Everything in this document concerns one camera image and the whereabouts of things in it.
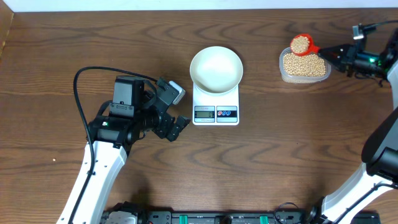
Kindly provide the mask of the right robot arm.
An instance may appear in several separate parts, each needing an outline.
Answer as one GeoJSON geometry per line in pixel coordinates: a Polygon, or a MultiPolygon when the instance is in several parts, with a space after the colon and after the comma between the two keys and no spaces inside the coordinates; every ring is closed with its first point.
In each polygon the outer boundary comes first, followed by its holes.
{"type": "Polygon", "coordinates": [[[397,32],[392,33],[380,54],[373,54],[364,46],[367,35],[375,30],[375,24],[354,26],[353,45],[318,51],[319,56],[349,76],[362,73],[389,82],[393,111],[365,142],[359,168],[338,190],[320,199],[308,223],[351,223],[377,197],[397,189],[397,32]]]}

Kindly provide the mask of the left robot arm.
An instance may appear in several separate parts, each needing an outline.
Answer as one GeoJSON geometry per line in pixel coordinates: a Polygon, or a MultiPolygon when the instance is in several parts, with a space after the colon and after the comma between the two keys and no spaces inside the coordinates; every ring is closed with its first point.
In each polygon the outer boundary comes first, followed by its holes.
{"type": "Polygon", "coordinates": [[[190,123],[167,110],[183,98],[185,90],[173,81],[155,84],[137,77],[119,76],[113,99],[103,103],[88,124],[87,145],[59,223],[99,223],[109,193],[132,145],[152,131],[161,139],[176,140],[190,123]]]}

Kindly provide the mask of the red plastic measuring scoop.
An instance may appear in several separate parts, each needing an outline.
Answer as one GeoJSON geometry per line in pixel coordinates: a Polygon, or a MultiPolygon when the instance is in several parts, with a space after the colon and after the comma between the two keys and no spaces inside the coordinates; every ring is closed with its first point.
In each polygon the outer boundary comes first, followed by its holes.
{"type": "Polygon", "coordinates": [[[317,54],[320,50],[320,48],[315,45],[310,34],[296,35],[290,42],[290,49],[293,54],[299,57],[317,54]]]}

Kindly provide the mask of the white digital kitchen scale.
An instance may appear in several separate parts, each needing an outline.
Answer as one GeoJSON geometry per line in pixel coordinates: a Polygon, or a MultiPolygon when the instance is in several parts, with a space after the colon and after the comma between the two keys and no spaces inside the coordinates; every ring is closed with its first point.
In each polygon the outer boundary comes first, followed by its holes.
{"type": "Polygon", "coordinates": [[[197,126],[237,126],[239,124],[239,88],[226,93],[210,93],[193,85],[192,118],[197,126]]]}

